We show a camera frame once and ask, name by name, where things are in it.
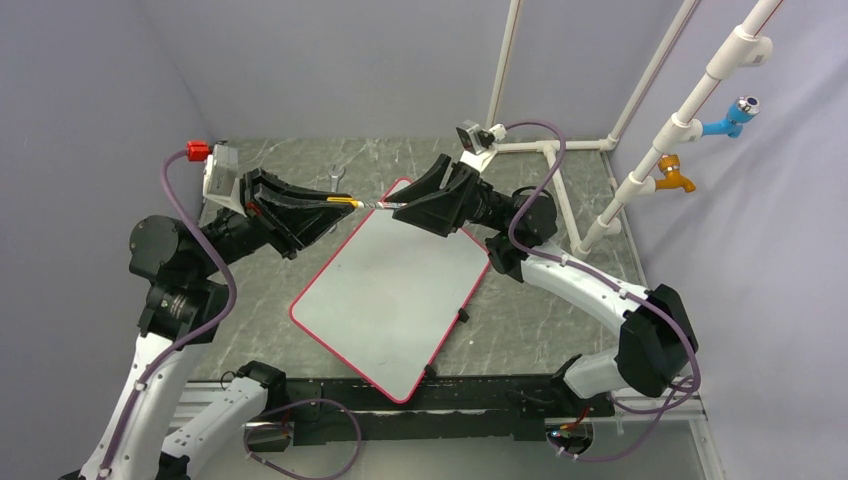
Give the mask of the yellow whiteboard marker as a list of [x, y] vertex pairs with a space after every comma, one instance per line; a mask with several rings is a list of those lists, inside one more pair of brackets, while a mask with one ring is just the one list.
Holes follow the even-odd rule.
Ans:
[[327, 202], [338, 204], [349, 204], [356, 209], [371, 209], [371, 210], [398, 210], [404, 206], [404, 202], [388, 202], [388, 201], [363, 201], [350, 197], [327, 197]]

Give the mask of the red-framed whiteboard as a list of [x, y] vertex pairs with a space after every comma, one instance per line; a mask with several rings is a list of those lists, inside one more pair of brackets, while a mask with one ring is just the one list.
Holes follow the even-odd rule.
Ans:
[[440, 237], [373, 210], [296, 297], [289, 317], [403, 404], [488, 267], [485, 248], [463, 229]]

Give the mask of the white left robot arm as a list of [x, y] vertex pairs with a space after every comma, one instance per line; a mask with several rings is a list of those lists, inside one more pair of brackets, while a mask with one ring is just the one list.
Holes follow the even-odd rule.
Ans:
[[237, 299], [231, 265], [264, 246], [292, 259], [354, 211], [350, 196], [286, 183], [255, 169], [207, 174], [216, 217], [153, 215], [130, 238], [132, 274], [149, 284], [126, 383], [77, 479], [192, 479], [238, 428], [295, 413], [286, 374], [251, 361], [199, 415], [170, 422], [189, 374]]

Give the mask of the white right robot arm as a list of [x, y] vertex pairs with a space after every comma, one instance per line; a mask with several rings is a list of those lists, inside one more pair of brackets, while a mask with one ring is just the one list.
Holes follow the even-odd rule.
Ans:
[[474, 167], [441, 155], [422, 177], [386, 200], [394, 219], [442, 237], [467, 224], [494, 230], [485, 247], [498, 273], [562, 298], [617, 336], [616, 347], [578, 355], [557, 371], [560, 381], [551, 388], [551, 401], [564, 415], [621, 388], [658, 398], [674, 388], [697, 352], [676, 290], [617, 279], [552, 243], [557, 208], [545, 189], [501, 193]]

